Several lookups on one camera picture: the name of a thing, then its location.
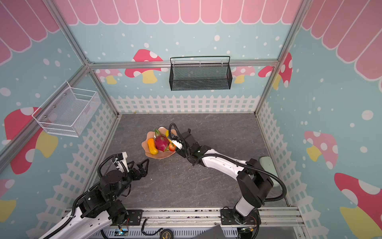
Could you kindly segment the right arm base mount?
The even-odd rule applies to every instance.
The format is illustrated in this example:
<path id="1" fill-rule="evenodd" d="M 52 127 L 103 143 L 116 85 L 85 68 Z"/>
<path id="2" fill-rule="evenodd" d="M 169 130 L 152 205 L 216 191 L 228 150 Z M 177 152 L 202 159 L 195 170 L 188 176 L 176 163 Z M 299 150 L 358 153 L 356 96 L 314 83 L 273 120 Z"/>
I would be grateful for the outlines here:
<path id="1" fill-rule="evenodd" d="M 222 225 L 261 225 L 259 211 L 252 210 L 248 216 L 243 216 L 235 209 L 224 207 L 220 210 L 220 218 Z"/>

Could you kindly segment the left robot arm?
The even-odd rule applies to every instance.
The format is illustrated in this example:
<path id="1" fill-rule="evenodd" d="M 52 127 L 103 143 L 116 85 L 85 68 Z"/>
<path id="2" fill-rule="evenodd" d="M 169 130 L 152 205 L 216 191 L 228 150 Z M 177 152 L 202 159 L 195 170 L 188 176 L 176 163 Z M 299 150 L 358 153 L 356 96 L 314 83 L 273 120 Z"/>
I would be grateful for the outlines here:
<path id="1" fill-rule="evenodd" d="M 128 226 L 139 226 L 142 210 L 128 210 L 120 197 L 127 197 L 133 181 L 148 174 L 149 159 L 135 164 L 127 161 L 126 152 L 113 154 L 103 160 L 97 168 L 99 181 L 78 196 L 71 211 L 53 228 L 44 239 L 88 239 L 104 229 L 118 226 L 122 233 Z"/>

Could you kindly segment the orange yellow mango fruit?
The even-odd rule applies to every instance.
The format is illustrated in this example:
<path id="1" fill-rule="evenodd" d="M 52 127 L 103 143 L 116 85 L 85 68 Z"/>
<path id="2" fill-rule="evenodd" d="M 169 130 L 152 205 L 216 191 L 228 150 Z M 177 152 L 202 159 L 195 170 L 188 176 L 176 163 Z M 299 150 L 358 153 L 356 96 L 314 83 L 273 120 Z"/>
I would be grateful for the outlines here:
<path id="1" fill-rule="evenodd" d="M 154 138 L 148 139 L 147 145 L 148 145 L 150 154 L 157 155 L 159 153 L 158 149 L 156 148 Z"/>

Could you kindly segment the red strawberry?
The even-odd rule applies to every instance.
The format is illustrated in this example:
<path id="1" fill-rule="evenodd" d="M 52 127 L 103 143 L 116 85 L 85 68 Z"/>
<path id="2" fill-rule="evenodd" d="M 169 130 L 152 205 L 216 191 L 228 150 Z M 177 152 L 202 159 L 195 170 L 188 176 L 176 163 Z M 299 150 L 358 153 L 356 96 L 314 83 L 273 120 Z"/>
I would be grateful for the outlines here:
<path id="1" fill-rule="evenodd" d="M 173 143 L 169 143 L 169 151 L 174 152 L 176 149 L 177 147 Z"/>

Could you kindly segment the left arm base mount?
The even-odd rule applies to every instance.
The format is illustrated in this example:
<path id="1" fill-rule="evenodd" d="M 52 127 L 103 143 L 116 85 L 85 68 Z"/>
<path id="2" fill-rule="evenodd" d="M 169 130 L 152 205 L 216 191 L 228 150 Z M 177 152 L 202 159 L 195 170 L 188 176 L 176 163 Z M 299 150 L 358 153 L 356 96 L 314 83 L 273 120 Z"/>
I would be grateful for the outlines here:
<path id="1" fill-rule="evenodd" d="M 112 221 L 116 226 L 140 226 L 142 214 L 143 210 L 123 210 Z"/>

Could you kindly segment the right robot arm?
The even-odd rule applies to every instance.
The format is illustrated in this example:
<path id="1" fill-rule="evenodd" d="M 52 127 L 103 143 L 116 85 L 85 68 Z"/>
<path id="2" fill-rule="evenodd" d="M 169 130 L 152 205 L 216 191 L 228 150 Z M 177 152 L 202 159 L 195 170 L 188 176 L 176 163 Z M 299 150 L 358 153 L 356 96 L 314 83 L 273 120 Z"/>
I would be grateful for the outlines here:
<path id="1" fill-rule="evenodd" d="M 193 166 L 201 165 L 222 172 L 238 183 L 241 197 L 229 211 L 229 215 L 239 224 L 250 220 L 266 202 L 276 202 L 286 197 L 287 188 L 276 175 L 266 171 L 259 160 L 238 160 L 218 153 L 199 143 L 191 135 L 191 130 L 180 133 L 175 123 L 169 125 L 169 138 L 177 147 L 176 152 Z"/>

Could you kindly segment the pink dragon fruit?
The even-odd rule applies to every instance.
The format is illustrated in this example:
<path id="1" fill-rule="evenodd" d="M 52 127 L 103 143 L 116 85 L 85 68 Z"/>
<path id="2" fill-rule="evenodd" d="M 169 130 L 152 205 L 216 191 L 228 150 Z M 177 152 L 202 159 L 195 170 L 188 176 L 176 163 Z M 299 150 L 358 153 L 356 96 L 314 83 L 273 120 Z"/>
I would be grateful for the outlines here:
<path id="1" fill-rule="evenodd" d="M 158 129 L 155 129 L 154 131 L 154 140 L 156 148 L 159 151 L 165 152 L 169 151 L 169 140 L 166 138 L 165 135 L 163 135 Z"/>

